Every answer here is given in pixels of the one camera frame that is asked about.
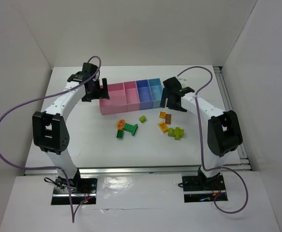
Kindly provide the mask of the yellow lego brick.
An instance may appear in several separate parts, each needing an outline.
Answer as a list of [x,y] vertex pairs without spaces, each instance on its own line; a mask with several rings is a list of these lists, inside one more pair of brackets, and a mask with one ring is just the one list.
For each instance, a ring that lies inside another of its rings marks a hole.
[[167,125],[166,125],[164,122],[158,123],[158,127],[160,128],[160,130],[161,130],[163,133],[168,132],[168,127],[167,127]]
[[160,115],[159,115],[159,118],[161,119],[165,119],[165,116],[166,116],[166,112],[160,112]]

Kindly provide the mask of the lime green lego cluster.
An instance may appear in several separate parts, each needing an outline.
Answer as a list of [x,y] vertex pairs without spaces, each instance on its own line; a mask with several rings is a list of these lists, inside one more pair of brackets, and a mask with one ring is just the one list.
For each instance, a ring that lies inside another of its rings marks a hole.
[[174,137],[175,140],[179,140],[184,136],[184,129],[181,129],[179,127],[169,128],[168,129],[168,136]]

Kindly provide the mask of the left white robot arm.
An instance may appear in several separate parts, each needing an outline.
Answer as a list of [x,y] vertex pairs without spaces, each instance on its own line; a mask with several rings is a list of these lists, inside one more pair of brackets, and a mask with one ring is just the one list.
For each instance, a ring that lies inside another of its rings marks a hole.
[[84,63],[81,71],[68,78],[65,93],[43,112],[35,112],[32,116],[33,142],[47,154],[53,165],[58,167],[60,186],[80,186],[80,171],[68,152],[70,136],[66,120],[79,101],[110,99],[107,79],[103,78],[100,83],[99,74],[98,66]]

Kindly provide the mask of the green lego stem piece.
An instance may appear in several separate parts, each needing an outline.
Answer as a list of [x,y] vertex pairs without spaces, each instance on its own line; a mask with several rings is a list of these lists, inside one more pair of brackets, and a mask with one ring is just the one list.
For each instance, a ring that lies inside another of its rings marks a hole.
[[132,134],[132,136],[135,136],[137,129],[138,129],[138,124],[132,125],[132,124],[129,124],[129,123],[125,123],[125,125],[123,127],[123,130],[130,132]]

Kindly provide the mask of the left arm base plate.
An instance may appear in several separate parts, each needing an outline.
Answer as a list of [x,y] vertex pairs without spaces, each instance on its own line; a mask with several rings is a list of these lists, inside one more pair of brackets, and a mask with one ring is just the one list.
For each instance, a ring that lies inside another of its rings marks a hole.
[[[52,183],[53,180],[45,178],[45,182]],[[71,187],[71,198],[73,205],[78,205],[83,201],[84,205],[96,204],[98,178],[83,178],[77,187]],[[68,187],[56,179],[51,205],[69,205]]]

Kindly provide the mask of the orange flower lego piece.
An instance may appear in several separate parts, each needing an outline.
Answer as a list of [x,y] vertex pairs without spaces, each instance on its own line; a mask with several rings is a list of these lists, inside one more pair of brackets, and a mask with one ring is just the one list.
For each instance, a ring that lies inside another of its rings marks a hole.
[[124,120],[124,119],[120,119],[120,120],[117,122],[117,129],[120,130],[120,131],[123,131],[125,124],[126,124],[126,123],[125,123],[125,120]]

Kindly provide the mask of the dark green lego brick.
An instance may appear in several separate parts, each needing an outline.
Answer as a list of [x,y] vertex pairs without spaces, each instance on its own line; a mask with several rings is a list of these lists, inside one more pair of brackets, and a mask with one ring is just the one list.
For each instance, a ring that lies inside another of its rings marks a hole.
[[117,139],[123,139],[123,137],[124,137],[124,131],[123,130],[118,130],[116,138]]

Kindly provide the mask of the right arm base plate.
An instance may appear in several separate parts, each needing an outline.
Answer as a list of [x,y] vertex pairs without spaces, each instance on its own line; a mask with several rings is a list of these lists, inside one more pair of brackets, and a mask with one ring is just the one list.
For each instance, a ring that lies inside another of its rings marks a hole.
[[210,183],[201,185],[197,176],[183,176],[178,187],[183,189],[185,203],[228,201],[224,178],[219,175],[217,179]]

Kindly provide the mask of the small lime lego brick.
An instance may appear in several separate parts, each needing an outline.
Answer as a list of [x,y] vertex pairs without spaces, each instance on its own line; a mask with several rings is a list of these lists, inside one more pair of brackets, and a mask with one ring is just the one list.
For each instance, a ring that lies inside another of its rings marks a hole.
[[140,121],[141,123],[144,123],[144,122],[146,121],[146,117],[145,117],[145,116],[141,116],[141,117],[139,118],[139,121]]

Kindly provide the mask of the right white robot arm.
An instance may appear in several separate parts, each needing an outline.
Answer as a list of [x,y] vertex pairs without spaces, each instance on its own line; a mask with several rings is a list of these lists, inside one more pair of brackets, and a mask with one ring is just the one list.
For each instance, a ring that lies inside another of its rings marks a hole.
[[201,143],[201,167],[196,180],[189,188],[209,190],[220,175],[230,152],[243,142],[237,114],[213,106],[199,97],[192,88],[182,87],[176,77],[163,82],[161,107],[191,112],[199,123]]

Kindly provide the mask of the brown orange lego brick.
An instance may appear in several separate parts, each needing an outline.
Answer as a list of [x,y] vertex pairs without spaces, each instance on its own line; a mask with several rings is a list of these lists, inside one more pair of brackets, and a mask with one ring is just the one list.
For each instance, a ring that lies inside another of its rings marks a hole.
[[172,115],[171,114],[166,114],[165,115],[165,124],[171,125],[172,122]]

